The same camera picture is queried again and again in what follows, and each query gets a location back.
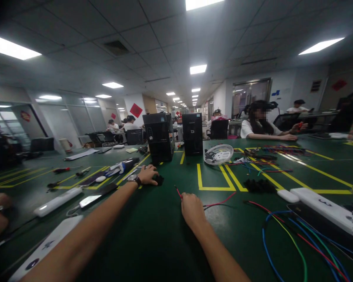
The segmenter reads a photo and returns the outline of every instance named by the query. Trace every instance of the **hand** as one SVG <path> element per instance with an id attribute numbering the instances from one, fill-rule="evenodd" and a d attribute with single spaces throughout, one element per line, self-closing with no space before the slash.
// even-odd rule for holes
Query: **hand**
<path id="1" fill-rule="evenodd" d="M 300 124 L 296 123 L 295 125 L 293 125 L 293 127 L 290 130 L 290 133 L 297 133 L 298 130 L 305 130 L 307 128 L 309 124 L 308 123 L 303 123 L 301 128 L 299 128 Z"/>
<path id="2" fill-rule="evenodd" d="M 182 194 L 182 215 L 194 233 L 208 223 L 205 218 L 203 203 L 194 194 Z"/>
<path id="3" fill-rule="evenodd" d="M 286 135 L 280 136 L 280 140 L 283 140 L 283 141 L 297 141 L 298 137 L 295 136 L 295 135 L 286 134 Z"/>
<path id="4" fill-rule="evenodd" d="M 141 180 L 141 184 L 152 184 L 157 186 L 157 181 L 153 180 L 153 176 L 159 175 L 156 169 L 157 168 L 152 164 L 148 165 L 146 168 L 145 166 L 142 166 L 140 173 L 137 175 Z"/>

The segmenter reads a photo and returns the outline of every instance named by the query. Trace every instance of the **paper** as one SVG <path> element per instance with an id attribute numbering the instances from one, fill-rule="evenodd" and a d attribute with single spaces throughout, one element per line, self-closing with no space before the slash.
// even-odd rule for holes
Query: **paper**
<path id="1" fill-rule="evenodd" d="M 83 152 L 83 153 L 80 153 L 80 154 L 77 154 L 77 155 L 73 155 L 73 156 L 71 156 L 71 157 L 66 157 L 64 160 L 65 160 L 65 161 L 73 161 L 73 160 L 79 159 L 79 158 L 81 158 L 81 157 L 85 157 L 85 156 L 94 154 L 95 152 L 99 152 L 99 150 L 89 149 L 89 150 L 86 151 L 86 152 Z"/>

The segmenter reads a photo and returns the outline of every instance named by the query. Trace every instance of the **white basket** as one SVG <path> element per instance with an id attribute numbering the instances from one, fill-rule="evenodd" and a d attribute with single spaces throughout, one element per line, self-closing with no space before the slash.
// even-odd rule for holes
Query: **white basket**
<path id="1" fill-rule="evenodd" d="M 209 154 L 210 152 L 215 153 L 215 155 L 213 156 L 214 160 L 207 159 L 204 156 L 204 161 L 209 165 L 221 165 L 231 159 L 234 154 L 234 149 L 230 145 L 222 144 L 209 149 L 207 151 L 207 154 Z"/>

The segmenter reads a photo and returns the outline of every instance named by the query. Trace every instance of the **power strip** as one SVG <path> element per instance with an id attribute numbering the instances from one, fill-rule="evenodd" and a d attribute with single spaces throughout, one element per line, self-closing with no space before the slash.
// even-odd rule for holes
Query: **power strip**
<path id="1" fill-rule="evenodd" d="M 39 217 L 44 217 L 45 215 L 48 215 L 50 212 L 57 209 L 58 207 L 60 207 L 62 204 L 66 203 L 70 199 L 76 197 L 80 193 L 82 193 L 82 188 L 80 187 L 72 188 L 67 192 L 65 192 L 64 194 L 57 196 L 55 199 L 52 199 L 51 201 L 41 205 L 39 208 L 36 208 L 34 210 L 34 214 Z"/>

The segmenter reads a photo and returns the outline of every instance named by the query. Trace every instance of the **forearm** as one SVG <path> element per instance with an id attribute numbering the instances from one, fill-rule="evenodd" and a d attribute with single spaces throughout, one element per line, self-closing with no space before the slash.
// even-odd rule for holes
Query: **forearm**
<path id="1" fill-rule="evenodd" d="M 127 182 L 81 221 L 21 281 L 74 281 L 136 189 L 137 183 Z"/>
<path id="2" fill-rule="evenodd" d="M 192 231 L 204 250 L 216 282 L 250 282 L 208 222 Z"/>
<path id="3" fill-rule="evenodd" d="M 255 134 L 255 133 L 250 133 L 249 135 L 247 135 L 247 138 L 259 139 L 259 140 L 280 140 L 280 138 L 275 135 Z"/>

